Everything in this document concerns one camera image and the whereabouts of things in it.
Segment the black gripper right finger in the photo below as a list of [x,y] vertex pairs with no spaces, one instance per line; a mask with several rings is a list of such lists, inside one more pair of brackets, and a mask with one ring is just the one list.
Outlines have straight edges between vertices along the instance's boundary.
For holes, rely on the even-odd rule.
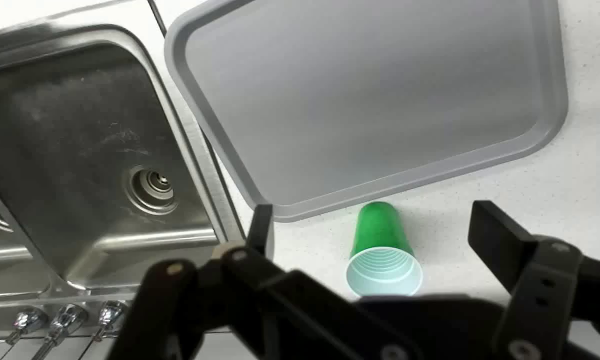
[[537,239],[490,200],[475,200],[467,243],[507,289],[493,354],[507,360],[559,360],[574,307],[582,251]]

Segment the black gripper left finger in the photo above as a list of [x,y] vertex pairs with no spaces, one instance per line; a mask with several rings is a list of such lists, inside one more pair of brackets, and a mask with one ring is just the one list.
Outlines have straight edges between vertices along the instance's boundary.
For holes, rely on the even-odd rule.
[[247,236],[240,243],[230,243],[220,251],[221,266],[266,266],[268,243],[274,227],[274,207],[270,204],[258,204],[254,207]]

